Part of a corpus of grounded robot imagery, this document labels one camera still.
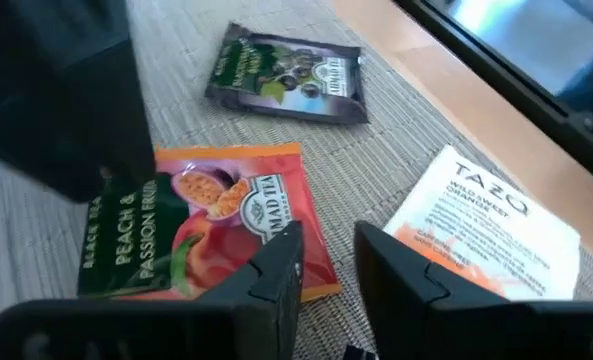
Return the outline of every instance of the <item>woven placemat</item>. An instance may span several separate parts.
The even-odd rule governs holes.
[[[132,0],[129,8],[155,143],[304,144],[316,209],[344,291],[304,305],[295,357],[340,359],[347,343],[373,350],[354,274],[354,221],[383,226],[445,144],[507,177],[324,0]],[[372,123],[350,127],[261,117],[204,99],[229,21],[363,47]],[[0,166],[0,310],[23,300],[75,294],[85,211]],[[577,295],[593,299],[593,257],[584,251]]]

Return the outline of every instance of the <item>wooden table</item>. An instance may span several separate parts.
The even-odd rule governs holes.
[[[593,253],[593,176],[389,0],[333,0],[338,15]]]

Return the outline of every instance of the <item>green tea packet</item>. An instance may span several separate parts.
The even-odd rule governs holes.
[[[358,47],[257,34],[230,23],[205,96],[223,106],[367,123]]]

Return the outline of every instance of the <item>ahmad tea logo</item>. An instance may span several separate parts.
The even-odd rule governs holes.
[[[341,58],[324,58],[325,62],[314,67],[314,78],[325,85],[324,93],[347,97],[347,61]]]
[[[292,221],[292,210],[287,200],[287,189],[281,175],[252,178],[250,191],[240,206],[245,226],[259,235],[263,245]]]

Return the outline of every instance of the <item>tea packet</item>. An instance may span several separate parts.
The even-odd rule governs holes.
[[[205,96],[237,110],[367,123],[358,47],[258,34],[230,23]]]
[[[384,231],[506,299],[574,296],[580,234],[451,146],[432,161]]]
[[[89,205],[81,297],[192,300],[292,220],[303,226],[303,301],[339,292],[301,147],[159,149],[136,192],[110,178]]]

